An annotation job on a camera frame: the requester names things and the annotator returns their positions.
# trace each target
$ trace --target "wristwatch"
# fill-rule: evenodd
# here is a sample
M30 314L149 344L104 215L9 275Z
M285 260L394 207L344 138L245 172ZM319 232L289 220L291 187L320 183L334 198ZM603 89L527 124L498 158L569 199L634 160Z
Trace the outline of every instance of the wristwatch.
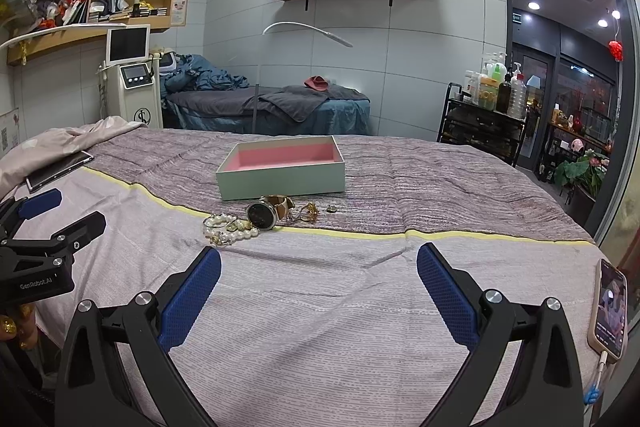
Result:
M246 218L258 230L271 230L294 207L288 196L263 196L246 208Z

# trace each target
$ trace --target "pink box lining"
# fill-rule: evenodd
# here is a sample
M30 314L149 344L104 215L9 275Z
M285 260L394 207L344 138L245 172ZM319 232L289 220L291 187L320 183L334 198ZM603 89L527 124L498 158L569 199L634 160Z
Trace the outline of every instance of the pink box lining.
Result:
M295 167L342 161L332 143L294 145L239 151L222 170L249 171L274 167Z

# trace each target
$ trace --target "door frame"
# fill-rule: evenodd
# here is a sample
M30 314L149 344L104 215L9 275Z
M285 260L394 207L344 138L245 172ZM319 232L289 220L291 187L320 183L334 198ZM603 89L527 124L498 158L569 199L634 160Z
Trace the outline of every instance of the door frame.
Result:
M531 154L528 158L520 154L518 156L517 163L519 167L532 171L536 168L536 165L538 165L538 160L542 153L543 142L545 140L546 124L551 120L551 114L553 113L553 108L550 106L552 105L553 86L555 85L556 72L558 70L558 56L554 57L552 55L547 55L546 53L540 52L534 48L529 48L528 46L513 42L511 48L511 64L514 62L521 62L520 60L516 60L514 57L516 53L522 54L523 56L526 55L527 57L534 58L540 62L545 62L547 65L545 90L542 97L542 111L540 111L540 122L538 123L538 130L534 137Z
M589 215L589 219L584 229L591 235L596 237L596 232L604 224L604 219L614 208L620 205L620 192L618 190L618 181L622 185L628 182L628 165L629 161L633 161L633 151L635 144L630 143L632 134L632 121L634 119L634 104L636 101L636 54L635 49L637 42L634 42L634 33L632 29L631 16L635 15L636 2L632 0L616 0L616 7L620 12L620 40L626 50L625 59L621 62L622 74L622 92L620 96L620 113L618 116L618 130L616 133L616 145L613 147L607 167L607 175L602 182L602 187L593 205L593 210ZM511 48L513 43L513 1L507 0L507 58L510 60ZM555 70L559 66L559 53L556 59ZM606 228L610 226L610 220L606 223ZM598 237L604 237L606 230L600 231Z

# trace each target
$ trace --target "bed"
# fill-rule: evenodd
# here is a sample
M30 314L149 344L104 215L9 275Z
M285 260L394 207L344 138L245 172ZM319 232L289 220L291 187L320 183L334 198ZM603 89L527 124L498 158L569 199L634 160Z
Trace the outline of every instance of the bed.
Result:
M204 216L242 214L245 201L220 200L214 172L238 141L255 139L266 138L138 128L94 146L91 168L56 182L62 205L25 222L20 237L48 237L94 210L108 225L76 254L74 292L38 303L50 338L62 345L82 298L123 304L185 269L207 244ZM294 198L316 202L314 226L219 248L220 281L185 343L170 352L220 427L420 425L467 354L417 276L416 253L427 241L511 301L558 297L589 377L597 355L586 331L603 256L544 190L469 146L336 141L346 192ZM338 212L325 212L329 203ZM499 401L513 344L476 421ZM122 356L143 409L158 420L124 347Z
M277 92L274 87L260 87L260 95ZM235 90L183 91L166 98L169 110L180 128L202 131L249 134L252 131L252 106L249 102L255 87ZM301 122L286 114L273 114L260 108L256 131L268 136L298 134L369 135L369 100L326 100Z

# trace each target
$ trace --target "yellow stripe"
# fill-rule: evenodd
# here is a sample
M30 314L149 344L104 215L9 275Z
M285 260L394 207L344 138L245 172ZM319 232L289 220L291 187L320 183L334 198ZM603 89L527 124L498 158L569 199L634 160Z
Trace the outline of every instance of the yellow stripe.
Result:
M164 201L161 198L153 195L149 190L139 183L129 184L113 176L105 174L104 172L96 171L89 167L82 167L87 172L91 172L100 176L107 181L113 182L120 187L140 190L147 198L164 206L164 208L170 208L173 210L179 210L191 216L207 217L210 214L201 212L199 210L193 210L187 206L181 204L171 204ZM447 230L446 232L421 232L420 230L410 229L404 233L363 233L363 232L341 232L340 230L328 230L328 229L298 229L296 227L275 227L273 230L282 230L283 232L293 233L308 233L313 235L328 235L330 237L343 237L346 239L402 239L404 237L420 237L428 241L434 241L437 239L444 239L446 237L472 237L473 239L493 239L501 241L516 241L520 243L552 243L554 245L592 245L589 241L577 239L574 241L542 241L540 239L530 239L529 237L514 237L513 235L502 235L500 233L483 233L483 232L465 232L463 230Z

